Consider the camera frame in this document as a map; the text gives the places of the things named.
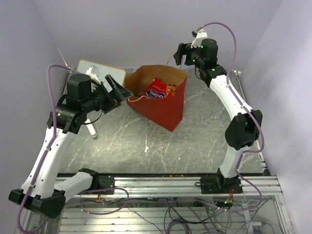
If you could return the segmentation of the red paper bag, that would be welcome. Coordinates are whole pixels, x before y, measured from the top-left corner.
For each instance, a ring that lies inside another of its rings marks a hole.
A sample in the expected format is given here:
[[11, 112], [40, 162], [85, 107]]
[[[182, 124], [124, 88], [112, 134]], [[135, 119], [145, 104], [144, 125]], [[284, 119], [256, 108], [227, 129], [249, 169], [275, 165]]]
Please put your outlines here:
[[[147, 98], [144, 93], [152, 83], [153, 76], [165, 84], [177, 85], [175, 95]], [[187, 73], [181, 68], [168, 64], [143, 65], [125, 78], [125, 88], [134, 94], [127, 99], [127, 104], [134, 111], [172, 132], [183, 118], [186, 81]]]

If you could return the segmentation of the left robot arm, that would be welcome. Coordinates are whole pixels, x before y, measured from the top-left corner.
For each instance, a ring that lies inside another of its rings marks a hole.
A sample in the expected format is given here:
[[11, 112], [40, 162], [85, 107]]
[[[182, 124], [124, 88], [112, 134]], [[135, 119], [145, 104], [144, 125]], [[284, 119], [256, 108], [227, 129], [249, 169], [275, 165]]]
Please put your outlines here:
[[67, 92], [50, 113], [46, 135], [36, 163], [20, 189], [12, 190], [9, 200], [48, 218], [56, 218], [65, 203], [86, 191], [95, 193], [100, 187], [99, 173], [82, 168], [71, 178], [55, 183], [62, 157], [85, 125], [87, 114], [100, 111], [106, 114], [132, 97], [133, 93], [118, 84], [111, 75], [103, 82], [96, 82], [89, 75], [74, 74], [67, 80]]

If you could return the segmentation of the red snack packet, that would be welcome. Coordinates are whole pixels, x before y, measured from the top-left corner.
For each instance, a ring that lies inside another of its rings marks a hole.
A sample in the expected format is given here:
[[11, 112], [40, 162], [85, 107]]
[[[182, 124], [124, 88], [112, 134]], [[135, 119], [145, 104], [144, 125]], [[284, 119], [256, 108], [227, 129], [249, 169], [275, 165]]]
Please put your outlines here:
[[166, 98], [174, 96], [177, 85], [165, 84], [158, 77], [153, 76], [152, 83], [147, 87], [144, 95], [147, 98]]

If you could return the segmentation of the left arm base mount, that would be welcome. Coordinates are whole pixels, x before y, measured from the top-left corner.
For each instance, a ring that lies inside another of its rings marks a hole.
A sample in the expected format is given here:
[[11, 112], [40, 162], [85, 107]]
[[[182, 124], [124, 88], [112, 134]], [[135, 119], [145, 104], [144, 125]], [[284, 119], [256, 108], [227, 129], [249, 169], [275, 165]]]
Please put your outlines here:
[[100, 175], [99, 176], [99, 189], [102, 190], [100, 192], [103, 195], [113, 195], [114, 190], [110, 190], [110, 188], [115, 187], [115, 180], [110, 175]]

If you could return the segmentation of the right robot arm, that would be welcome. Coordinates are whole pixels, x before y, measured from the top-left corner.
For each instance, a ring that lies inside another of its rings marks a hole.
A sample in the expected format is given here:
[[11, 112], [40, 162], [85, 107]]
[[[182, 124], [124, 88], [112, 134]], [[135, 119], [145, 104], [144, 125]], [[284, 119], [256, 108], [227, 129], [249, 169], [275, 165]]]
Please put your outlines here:
[[227, 110], [231, 122], [225, 131], [228, 144], [223, 163], [217, 171], [216, 189], [227, 192], [238, 181], [238, 167], [245, 153], [260, 136], [263, 115], [253, 110], [233, 87], [226, 70], [217, 63], [218, 45], [214, 39], [204, 39], [198, 46], [181, 43], [174, 54], [176, 65], [193, 65], [199, 78], [217, 95]]

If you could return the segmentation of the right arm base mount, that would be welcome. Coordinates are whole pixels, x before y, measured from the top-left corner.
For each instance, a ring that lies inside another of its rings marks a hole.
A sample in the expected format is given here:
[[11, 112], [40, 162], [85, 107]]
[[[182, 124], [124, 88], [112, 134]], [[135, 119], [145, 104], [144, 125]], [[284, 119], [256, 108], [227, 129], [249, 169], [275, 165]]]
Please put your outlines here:
[[202, 177], [199, 181], [202, 194], [229, 194], [230, 189], [234, 194], [243, 193], [241, 180], [238, 176], [233, 178], [223, 178], [218, 175]]

